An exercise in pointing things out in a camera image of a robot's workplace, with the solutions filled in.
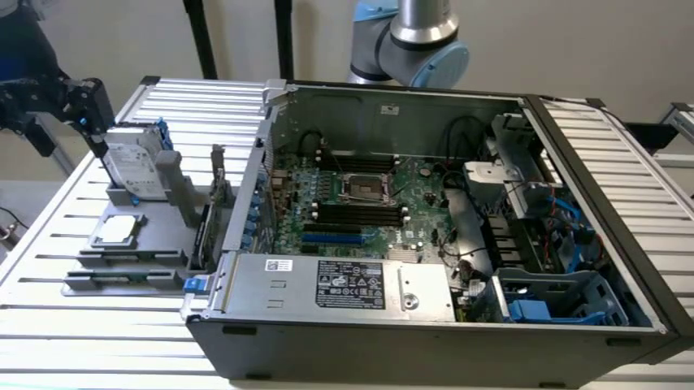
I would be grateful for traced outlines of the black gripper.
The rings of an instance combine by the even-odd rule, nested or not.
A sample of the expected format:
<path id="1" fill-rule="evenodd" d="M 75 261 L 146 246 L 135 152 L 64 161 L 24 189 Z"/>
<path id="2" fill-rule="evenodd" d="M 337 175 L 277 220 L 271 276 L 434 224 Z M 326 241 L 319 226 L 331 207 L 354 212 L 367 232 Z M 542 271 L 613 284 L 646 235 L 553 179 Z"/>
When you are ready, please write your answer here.
<path id="1" fill-rule="evenodd" d="M 83 137 L 98 158 L 107 154 L 104 136 L 114 124 L 106 85 L 98 78 L 26 78 L 2 83 L 2 128 L 23 136 L 44 157 L 56 143 L 39 123 L 38 114 L 52 115 Z"/>

